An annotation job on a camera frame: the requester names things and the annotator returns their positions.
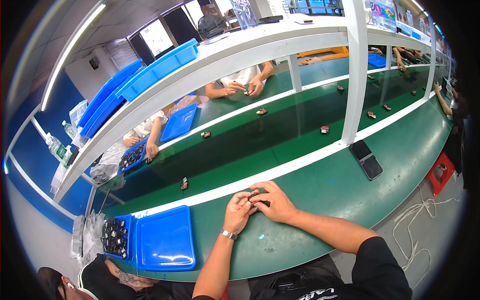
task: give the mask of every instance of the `black smartphone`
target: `black smartphone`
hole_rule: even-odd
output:
[[[384,170],[363,140],[351,144],[349,148],[367,174],[368,179],[374,180],[383,173]]]

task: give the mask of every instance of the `red plastic stool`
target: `red plastic stool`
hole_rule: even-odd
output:
[[[435,170],[439,164],[444,164],[447,168],[447,170],[444,170],[442,176],[440,177],[440,182],[438,182],[437,178],[433,174],[433,170]],[[441,152],[437,160],[433,164],[432,168],[425,176],[425,178],[430,178],[430,181],[433,184],[434,190],[432,195],[434,197],[436,197],[442,191],[447,181],[450,179],[450,177],[452,177],[454,171],[455,166],[453,165],[453,163],[448,159],[447,155],[444,152]]]
[[[228,300],[228,297],[227,297],[227,289],[228,289],[228,285],[227,285],[227,287],[225,288],[225,291],[223,292],[222,296],[220,297],[220,300]]]

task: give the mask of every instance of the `silver watch band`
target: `silver watch band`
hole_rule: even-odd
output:
[[[226,231],[225,229],[223,229],[223,226],[220,228],[220,231],[218,232],[220,233],[221,235],[224,235],[226,236],[227,238],[231,239],[231,240],[236,240],[238,235],[235,234],[235,233],[232,233],[230,231]]]

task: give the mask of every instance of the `concrete floor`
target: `concrete floor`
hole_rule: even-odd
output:
[[[398,264],[404,266],[408,260],[402,254],[392,235],[393,228],[396,224],[394,219],[412,205],[422,203],[420,189],[424,201],[429,198],[434,199],[436,203],[449,198],[455,198],[459,201],[451,200],[447,203],[437,205],[437,215],[434,218],[431,218],[426,209],[422,208],[421,212],[410,225],[413,243],[415,244],[415,242],[418,241],[417,251],[425,248],[430,251],[431,255],[430,268],[428,253],[421,251],[415,256],[413,263],[405,271],[410,287],[415,287],[413,289],[413,299],[420,299],[432,279],[435,278],[435,274],[441,267],[448,250],[450,240],[455,233],[457,221],[462,217],[463,207],[465,206],[465,202],[460,201],[463,189],[463,177],[461,174],[457,178],[452,177],[442,192],[435,198],[432,196],[433,186],[430,180],[423,180],[419,186],[420,188],[417,187],[391,214],[373,227],[373,230],[385,239],[394,257],[397,259]],[[435,208],[432,205],[430,206],[430,212],[435,216]],[[411,246],[407,225],[413,216],[414,215],[410,215],[405,218],[395,229],[395,237],[408,257],[411,255]],[[355,255],[335,250],[330,253],[330,256],[340,271],[343,281],[345,283],[351,283],[351,271],[355,264]],[[427,270],[428,272],[425,277],[419,282]],[[229,300],[244,300],[250,297],[247,280],[230,281],[228,286],[227,295]]]

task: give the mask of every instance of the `white device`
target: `white device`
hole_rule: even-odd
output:
[[[303,13],[291,13],[288,17],[298,24],[313,24],[312,18]]]

